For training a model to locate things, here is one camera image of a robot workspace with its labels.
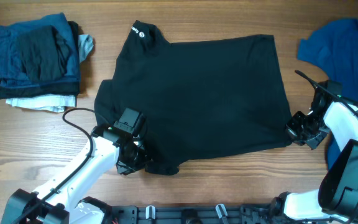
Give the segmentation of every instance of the wooden table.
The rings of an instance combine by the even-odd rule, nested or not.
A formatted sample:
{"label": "wooden table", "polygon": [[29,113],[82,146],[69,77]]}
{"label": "wooden table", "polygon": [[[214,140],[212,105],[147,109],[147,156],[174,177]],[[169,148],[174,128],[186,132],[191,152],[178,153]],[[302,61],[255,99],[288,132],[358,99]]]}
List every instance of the wooden table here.
{"label": "wooden table", "polygon": [[[84,33],[95,39],[95,51],[81,64],[78,107],[93,108],[99,84],[112,78],[116,58],[132,23],[138,19],[157,25],[169,42],[273,34],[291,112],[305,113],[314,91],[294,69],[316,81],[326,80],[327,76],[319,68],[296,59],[299,41],[329,21],[358,17],[358,1],[0,4],[0,25],[57,12],[64,12],[68,20],[79,23]],[[68,117],[88,131],[96,124],[94,115],[85,111]],[[12,108],[0,100],[0,218],[15,190],[31,191],[50,179],[85,142],[82,133],[62,121],[62,114]],[[143,171],[124,177],[110,170],[88,195],[110,205],[265,203],[285,191],[318,188],[326,174],[327,144],[326,139],[314,151],[292,145],[220,159],[188,161],[171,177]]]}

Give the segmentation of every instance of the blue fabric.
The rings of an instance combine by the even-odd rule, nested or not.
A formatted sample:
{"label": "blue fabric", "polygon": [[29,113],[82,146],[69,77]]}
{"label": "blue fabric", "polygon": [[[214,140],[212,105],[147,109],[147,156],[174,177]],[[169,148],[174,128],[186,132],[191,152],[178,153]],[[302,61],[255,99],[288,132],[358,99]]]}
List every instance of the blue fabric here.
{"label": "blue fabric", "polygon": [[[358,101],[358,20],[341,19],[302,39],[298,59],[312,63],[326,72],[331,80],[342,83],[342,96]],[[340,154],[332,141],[327,163],[331,168]]]}
{"label": "blue fabric", "polygon": [[[72,54],[67,60],[67,72],[61,79],[33,83],[25,74],[25,69],[19,58],[16,39],[20,34],[47,25],[56,28],[58,33],[67,41]],[[54,83],[79,82],[81,79],[79,64],[73,34],[63,13],[52,14],[34,21],[18,22],[10,26],[0,26],[0,86],[3,88],[31,88]]]}

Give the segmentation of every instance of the blue garment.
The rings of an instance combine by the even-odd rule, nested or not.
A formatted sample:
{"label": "blue garment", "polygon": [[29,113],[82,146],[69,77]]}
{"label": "blue garment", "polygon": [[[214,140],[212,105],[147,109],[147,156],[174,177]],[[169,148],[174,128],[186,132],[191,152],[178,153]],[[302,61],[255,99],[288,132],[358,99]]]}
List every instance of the blue garment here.
{"label": "blue garment", "polygon": [[[331,80],[342,83],[342,96],[358,102],[358,20],[340,19],[302,39],[298,59],[312,63]],[[340,154],[336,141],[330,145],[327,163],[332,167]]]}
{"label": "blue garment", "polygon": [[[24,66],[19,57],[16,39],[20,34],[43,26],[52,25],[67,41],[72,54],[67,60],[67,72],[59,80],[33,83],[25,74]],[[80,69],[76,45],[71,28],[63,13],[52,14],[41,19],[18,22],[9,26],[0,26],[0,86],[2,88],[32,88],[54,83],[79,82]]]}

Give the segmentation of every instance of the black t-shirt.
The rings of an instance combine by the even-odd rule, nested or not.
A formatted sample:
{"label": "black t-shirt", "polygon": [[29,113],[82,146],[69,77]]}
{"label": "black t-shirt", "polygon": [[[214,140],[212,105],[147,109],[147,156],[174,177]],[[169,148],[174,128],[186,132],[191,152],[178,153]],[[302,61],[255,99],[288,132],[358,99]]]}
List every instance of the black t-shirt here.
{"label": "black t-shirt", "polygon": [[291,144],[272,35],[171,44],[136,21],[94,108],[111,123],[126,108],[146,115],[146,171],[158,174],[175,174],[188,159]]}

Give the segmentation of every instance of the tabletop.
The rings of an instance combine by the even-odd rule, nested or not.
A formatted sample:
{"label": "tabletop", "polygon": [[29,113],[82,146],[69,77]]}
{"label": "tabletop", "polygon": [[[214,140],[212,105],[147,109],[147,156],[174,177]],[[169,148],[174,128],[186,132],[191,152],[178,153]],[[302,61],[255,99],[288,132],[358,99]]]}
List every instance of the tabletop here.
{"label": "tabletop", "polygon": [[[296,59],[300,39],[330,21],[358,18],[358,1],[39,1],[8,4],[0,0],[0,25],[64,12],[94,37],[95,49],[80,65],[77,107],[93,109],[102,80],[114,75],[116,59],[135,20],[155,24],[169,42],[196,42],[273,34],[291,113],[306,113],[313,99],[310,84],[327,76]],[[68,119],[88,131],[94,114],[78,111]],[[0,219],[17,189],[32,191],[59,172],[87,138],[62,121],[62,114],[13,108],[0,100]],[[182,164],[177,175],[139,171],[121,176],[106,172],[88,192],[110,205],[238,205],[267,203],[282,192],[317,189],[327,173],[329,139],[314,151],[291,146]]]}

